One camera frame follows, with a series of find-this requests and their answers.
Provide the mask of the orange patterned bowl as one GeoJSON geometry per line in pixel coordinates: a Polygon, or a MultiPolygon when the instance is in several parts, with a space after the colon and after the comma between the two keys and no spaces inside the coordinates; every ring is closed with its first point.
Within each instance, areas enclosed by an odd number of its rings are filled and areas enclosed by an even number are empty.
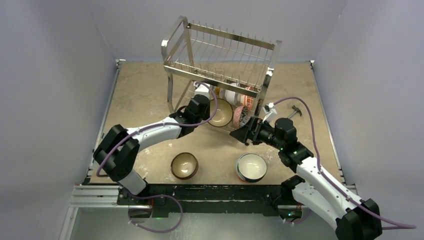
{"type": "Polygon", "coordinates": [[[247,107],[248,110],[252,109],[254,104],[254,98],[252,96],[241,94],[239,100],[242,106],[247,107]]]}

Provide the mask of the brown glazed bowl stack top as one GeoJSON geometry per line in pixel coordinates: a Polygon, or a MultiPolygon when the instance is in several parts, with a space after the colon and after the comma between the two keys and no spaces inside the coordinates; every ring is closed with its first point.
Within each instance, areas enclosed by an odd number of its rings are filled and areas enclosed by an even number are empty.
{"type": "Polygon", "coordinates": [[[233,120],[233,108],[232,105],[222,99],[217,99],[217,110],[214,117],[208,121],[213,127],[224,127],[227,126],[233,120]]]}

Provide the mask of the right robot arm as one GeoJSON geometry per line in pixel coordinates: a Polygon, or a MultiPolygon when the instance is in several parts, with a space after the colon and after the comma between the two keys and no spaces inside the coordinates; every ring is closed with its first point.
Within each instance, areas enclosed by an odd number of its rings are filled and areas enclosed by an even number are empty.
{"type": "Polygon", "coordinates": [[[288,204],[299,202],[335,231],[339,240],[374,240],[383,233],[380,209],[371,198],[360,196],[338,182],[298,141],[297,130],[289,118],[279,118],[271,126],[251,117],[230,136],[241,143],[267,144],[278,150],[281,162],[296,175],[281,184],[280,196],[288,204]]]}

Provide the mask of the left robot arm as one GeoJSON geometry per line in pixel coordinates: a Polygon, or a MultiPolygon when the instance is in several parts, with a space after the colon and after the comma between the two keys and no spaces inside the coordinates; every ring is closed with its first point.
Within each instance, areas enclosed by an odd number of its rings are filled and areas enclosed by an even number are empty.
{"type": "Polygon", "coordinates": [[[138,153],[158,143],[182,138],[210,119],[211,101],[197,94],[161,121],[135,128],[114,125],[93,152],[99,170],[129,191],[138,205],[149,199],[148,183],[134,170],[138,153]]]}

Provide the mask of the black leaf patterned bowl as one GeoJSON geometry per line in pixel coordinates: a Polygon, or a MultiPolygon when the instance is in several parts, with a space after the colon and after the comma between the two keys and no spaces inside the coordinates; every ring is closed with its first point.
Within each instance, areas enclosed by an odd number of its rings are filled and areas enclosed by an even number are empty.
{"type": "Polygon", "coordinates": [[[243,127],[248,121],[249,110],[245,105],[238,106],[233,111],[232,124],[235,129],[243,127]]]}

